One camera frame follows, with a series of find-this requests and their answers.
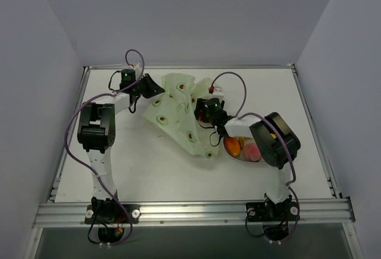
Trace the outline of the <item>pink fake peach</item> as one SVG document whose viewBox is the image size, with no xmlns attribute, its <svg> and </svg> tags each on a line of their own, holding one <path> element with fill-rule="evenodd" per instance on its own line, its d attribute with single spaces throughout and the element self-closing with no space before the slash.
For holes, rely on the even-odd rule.
<svg viewBox="0 0 381 259">
<path fill-rule="evenodd" d="M 242 149 L 242 156 L 245 161 L 250 162 L 257 162 L 262 158 L 256 143 L 245 145 L 245 147 Z"/>
</svg>

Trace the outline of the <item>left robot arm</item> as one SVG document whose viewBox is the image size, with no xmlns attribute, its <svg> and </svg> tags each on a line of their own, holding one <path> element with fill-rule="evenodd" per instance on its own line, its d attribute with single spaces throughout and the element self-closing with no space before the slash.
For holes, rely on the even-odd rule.
<svg viewBox="0 0 381 259">
<path fill-rule="evenodd" d="M 98 101 L 93 100 L 83 106 L 79 114 L 77 140 L 89 158 L 93 177 L 93 198 L 103 203 L 99 216 L 107 223 L 115 222 L 120 215 L 120 207 L 114 202 L 117 189 L 111 168 L 111 148 L 116 139 L 115 116 L 123 111 L 136 111 L 139 98 L 153 98 L 165 92 L 153 81 L 149 74 L 136 77 L 132 68 L 119 72 L 119 89 L 103 94 Z"/>
</svg>

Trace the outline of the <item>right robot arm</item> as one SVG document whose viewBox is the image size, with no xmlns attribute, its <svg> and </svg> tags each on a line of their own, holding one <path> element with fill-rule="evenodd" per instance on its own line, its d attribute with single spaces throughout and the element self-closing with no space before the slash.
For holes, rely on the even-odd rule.
<svg viewBox="0 0 381 259">
<path fill-rule="evenodd" d="M 291 184 L 296 181 L 293 161 L 301 148 L 300 140 L 278 113 L 233 117 L 223 104 L 217 98 L 198 99 L 195 117 L 211 124 L 221 139 L 245 137 L 255 141 L 262 159 L 270 166 L 264 211 L 271 219 L 278 219 L 286 211 L 285 202 L 292 198 Z"/>
</svg>

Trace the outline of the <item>yellow fake banana bunch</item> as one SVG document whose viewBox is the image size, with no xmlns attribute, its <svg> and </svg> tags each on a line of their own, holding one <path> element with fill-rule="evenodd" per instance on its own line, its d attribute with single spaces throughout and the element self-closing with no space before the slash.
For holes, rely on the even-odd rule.
<svg viewBox="0 0 381 259">
<path fill-rule="evenodd" d="M 247 137 L 238 137 L 238 141 L 242 149 L 245 147 L 245 145 L 255 142 L 253 138 Z"/>
</svg>

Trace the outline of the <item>orange fake fruit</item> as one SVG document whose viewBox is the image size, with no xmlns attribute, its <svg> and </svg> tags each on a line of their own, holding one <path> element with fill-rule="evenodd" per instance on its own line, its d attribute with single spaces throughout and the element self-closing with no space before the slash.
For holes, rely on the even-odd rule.
<svg viewBox="0 0 381 259">
<path fill-rule="evenodd" d="M 232 157 L 238 157 L 241 154 L 241 145 L 238 138 L 226 137 L 224 139 L 224 147 Z"/>
</svg>

